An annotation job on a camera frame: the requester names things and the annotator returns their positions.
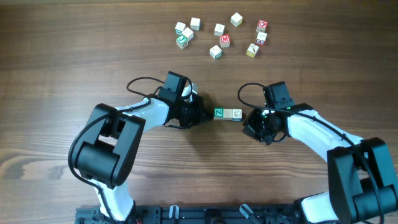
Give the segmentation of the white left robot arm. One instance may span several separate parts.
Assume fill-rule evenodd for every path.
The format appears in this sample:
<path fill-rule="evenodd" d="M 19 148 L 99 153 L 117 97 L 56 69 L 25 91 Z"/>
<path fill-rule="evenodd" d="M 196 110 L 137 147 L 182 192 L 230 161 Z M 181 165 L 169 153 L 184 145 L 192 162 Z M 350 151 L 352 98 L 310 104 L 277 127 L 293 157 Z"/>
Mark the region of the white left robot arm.
<path fill-rule="evenodd" d="M 189 129 L 212 119 L 196 84 L 169 72 L 155 92 L 142 101 L 122 107 L 98 104 L 85 127 L 72 142 L 68 166 L 80 181 L 95 188 L 100 205 L 76 210 L 76 223 L 142 223 L 127 187 L 142 134 L 176 119 Z"/>

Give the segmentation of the blue-sided white block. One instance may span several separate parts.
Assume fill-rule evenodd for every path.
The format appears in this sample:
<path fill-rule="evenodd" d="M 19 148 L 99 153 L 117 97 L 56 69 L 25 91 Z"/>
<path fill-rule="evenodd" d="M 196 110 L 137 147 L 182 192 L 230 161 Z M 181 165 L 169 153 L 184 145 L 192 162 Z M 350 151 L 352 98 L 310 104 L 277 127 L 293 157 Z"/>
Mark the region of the blue-sided white block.
<path fill-rule="evenodd" d="M 242 109 L 233 109 L 233 121 L 241 121 L 243 118 Z"/>

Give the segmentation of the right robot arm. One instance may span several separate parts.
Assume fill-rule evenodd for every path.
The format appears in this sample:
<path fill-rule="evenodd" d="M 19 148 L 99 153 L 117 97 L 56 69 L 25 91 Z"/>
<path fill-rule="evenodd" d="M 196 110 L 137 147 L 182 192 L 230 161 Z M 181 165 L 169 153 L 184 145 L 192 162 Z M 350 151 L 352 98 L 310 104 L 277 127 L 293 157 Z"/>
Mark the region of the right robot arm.
<path fill-rule="evenodd" d="M 326 163 L 328 191 L 295 201 L 295 223 L 368 223 L 397 211 L 397 174 L 387 144 L 331 124 L 310 105 L 295 104 L 285 82 L 262 87 L 266 102 L 253 106 L 243 133 L 267 145 L 296 139 Z"/>

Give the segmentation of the red U letter block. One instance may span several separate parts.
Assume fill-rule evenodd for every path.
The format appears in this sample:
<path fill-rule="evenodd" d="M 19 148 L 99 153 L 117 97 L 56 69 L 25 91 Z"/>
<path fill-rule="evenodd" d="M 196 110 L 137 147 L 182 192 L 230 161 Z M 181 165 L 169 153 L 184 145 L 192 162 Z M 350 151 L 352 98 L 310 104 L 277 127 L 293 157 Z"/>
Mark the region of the red U letter block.
<path fill-rule="evenodd" d="M 233 119 L 233 109 L 223 109 L 223 120 L 232 120 Z"/>

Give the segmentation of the green Z letter block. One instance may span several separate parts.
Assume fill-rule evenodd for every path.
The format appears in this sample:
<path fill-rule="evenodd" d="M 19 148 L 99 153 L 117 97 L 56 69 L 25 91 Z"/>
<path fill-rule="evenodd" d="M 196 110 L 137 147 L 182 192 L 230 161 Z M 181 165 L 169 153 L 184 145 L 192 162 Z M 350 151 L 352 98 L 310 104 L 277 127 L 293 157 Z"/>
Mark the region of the green Z letter block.
<path fill-rule="evenodd" d="M 213 119 L 223 119 L 224 109 L 223 108 L 214 108 Z"/>

